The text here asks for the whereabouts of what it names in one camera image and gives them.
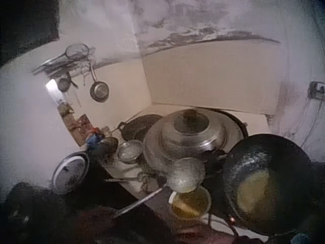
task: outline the person's hand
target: person's hand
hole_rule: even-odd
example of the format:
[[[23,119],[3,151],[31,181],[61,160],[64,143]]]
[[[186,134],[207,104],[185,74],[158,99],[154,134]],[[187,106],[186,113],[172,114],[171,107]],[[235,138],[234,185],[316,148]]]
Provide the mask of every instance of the person's hand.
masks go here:
[[[90,243],[114,225],[110,216],[115,212],[109,207],[96,207],[82,211],[73,219],[74,243]]]
[[[176,238],[186,244],[232,244],[235,240],[234,236],[215,231],[204,224],[181,229],[177,231]]]

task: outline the black wok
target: black wok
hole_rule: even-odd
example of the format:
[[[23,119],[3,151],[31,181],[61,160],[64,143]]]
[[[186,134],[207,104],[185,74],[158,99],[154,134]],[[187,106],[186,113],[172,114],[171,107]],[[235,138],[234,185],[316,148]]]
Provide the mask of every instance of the black wok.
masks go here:
[[[237,198],[239,185],[247,177],[263,170],[270,173],[273,184],[270,188],[272,190],[266,194],[266,197],[272,200],[272,207],[259,207],[262,211],[272,209],[272,213],[266,215],[267,218],[261,215],[261,212],[257,214],[254,211],[248,213],[242,210]],[[310,159],[300,147],[280,136],[259,134],[238,142],[226,158],[223,182],[225,195],[234,216],[237,216],[246,228],[260,234],[291,232],[298,227],[310,209]]]

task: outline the small bowl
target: small bowl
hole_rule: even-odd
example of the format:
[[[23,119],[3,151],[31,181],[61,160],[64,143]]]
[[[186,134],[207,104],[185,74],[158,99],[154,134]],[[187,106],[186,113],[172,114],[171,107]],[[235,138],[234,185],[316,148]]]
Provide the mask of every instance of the small bowl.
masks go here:
[[[125,164],[136,164],[143,151],[142,148],[142,142],[139,140],[125,141],[119,145],[116,155],[119,161]]]
[[[199,186],[189,193],[173,192],[169,197],[170,212],[180,220],[198,220],[211,208],[211,195]]]

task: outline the electrical socket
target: electrical socket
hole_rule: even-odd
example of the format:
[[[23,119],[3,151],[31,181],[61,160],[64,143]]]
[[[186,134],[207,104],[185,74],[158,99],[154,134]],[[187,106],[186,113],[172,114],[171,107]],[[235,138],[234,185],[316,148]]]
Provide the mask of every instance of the electrical socket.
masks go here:
[[[308,97],[325,100],[325,82],[312,81],[308,88]]]

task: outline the kitchen counter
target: kitchen counter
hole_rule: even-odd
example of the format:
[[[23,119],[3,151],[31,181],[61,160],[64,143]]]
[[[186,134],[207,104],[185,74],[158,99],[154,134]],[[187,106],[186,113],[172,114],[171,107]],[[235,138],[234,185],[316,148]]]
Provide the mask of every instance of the kitchen counter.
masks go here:
[[[190,107],[184,106],[174,106],[174,105],[151,105],[147,109],[144,109],[139,114],[135,115],[130,120],[145,115],[145,114],[159,114],[165,116],[167,114],[176,112],[178,110],[187,109]],[[266,117],[261,114],[250,114],[250,113],[242,113],[242,112],[234,112],[227,111],[228,113],[236,116],[241,122],[247,123],[247,131],[249,135],[259,134],[259,133],[271,133]],[[113,136],[119,139],[119,143],[123,142],[121,134],[118,130],[113,131]],[[109,162],[102,163],[102,166],[114,177],[136,177],[141,170],[138,165],[127,165],[122,162],[119,162],[116,158]],[[141,183],[139,182],[128,182],[121,184],[126,190],[128,190],[133,196],[137,199],[141,199],[146,196],[143,192],[141,192]],[[168,199],[170,194],[172,193],[171,189],[164,189],[160,194],[150,199],[145,204],[150,207],[161,219],[163,219],[167,226],[172,230],[177,228],[186,227],[193,225],[194,221],[181,221],[176,219],[173,214],[169,210]],[[203,216],[202,222],[207,223],[208,215]],[[217,217],[212,216],[211,222],[212,228],[223,231],[229,234],[232,234],[231,229],[227,226],[226,222]],[[240,235],[247,235],[251,238],[259,238],[262,241],[266,241],[267,236],[262,236],[257,233],[254,233],[250,230],[235,227]]]

